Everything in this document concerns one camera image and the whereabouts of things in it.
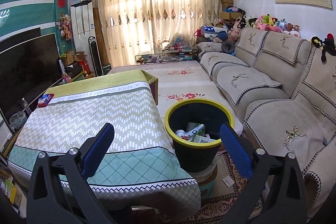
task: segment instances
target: sheer curtain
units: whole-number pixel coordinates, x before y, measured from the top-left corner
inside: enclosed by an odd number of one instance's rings
[[[99,9],[106,51],[113,67],[135,64],[153,53],[150,0],[93,0]]]
[[[218,18],[219,0],[151,0],[155,52],[182,38],[195,46],[197,28]]]

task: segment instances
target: yellow rim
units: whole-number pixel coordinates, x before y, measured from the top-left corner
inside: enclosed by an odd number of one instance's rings
[[[192,104],[192,103],[203,103],[203,104],[208,104],[208,105],[213,105],[217,108],[219,108],[220,110],[222,110],[228,117],[229,119],[229,124],[232,128],[235,127],[235,119],[233,118],[232,113],[223,105],[213,101],[213,100],[209,100],[209,99],[188,99],[188,100],[183,100],[181,102],[177,102],[176,104],[172,105],[166,112],[165,115],[165,128],[167,133],[169,134],[169,136],[175,141],[178,142],[184,146],[188,146],[188,147],[192,147],[192,148],[211,148],[211,147],[215,147],[217,145],[220,145],[222,143],[221,139],[216,140],[214,142],[211,143],[193,143],[193,142],[189,142],[186,141],[184,139],[181,139],[180,137],[176,136],[176,134],[171,130],[170,126],[169,126],[169,119],[171,114],[174,112],[174,110],[176,110],[177,108],[179,108],[180,106],[183,105],[187,105],[187,104]]]

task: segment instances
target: screw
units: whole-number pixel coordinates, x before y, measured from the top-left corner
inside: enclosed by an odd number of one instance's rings
[[[40,159],[43,159],[45,157],[45,152],[41,152],[41,153],[39,153],[39,158]]]
[[[288,157],[293,160],[293,159],[295,159],[295,154],[294,153],[288,153]]]
[[[70,154],[70,155],[76,155],[77,152],[78,152],[78,149],[77,149],[77,148],[71,148],[71,149],[69,150],[69,154]]]
[[[265,150],[263,150],[262,148],[257,148],[256,152],[258,155],[265,155]]]

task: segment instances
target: television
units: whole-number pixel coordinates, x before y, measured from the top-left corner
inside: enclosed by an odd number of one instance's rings
[[[11,37],[8,37],[4,40],[0,41],[0,52],[3,52],[4,50],[16,46],[17,44],[20,44],[22,42],[25,42],[27,40],[31,40],[33,38],[37,38],[41,36],[41,28],[35,28],[31,29],[25,32],[17,33]]]
[[[33,103],[62,78],[55,33],[21,42],[0,52],[0,110],[9,118]]]

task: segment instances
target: blue gripper pad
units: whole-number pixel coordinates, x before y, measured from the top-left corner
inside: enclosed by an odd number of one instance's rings
[[[248,180],[253,175],[251,158],[247,155],[232,129],[223,124],[219,131],[222,143],[233,160],[239,174]]]
[[[114,139],[114,127],[112,124],[107,123],[101,131],[82,160],[83,168],[81,175],[85,180],[94,176]]]

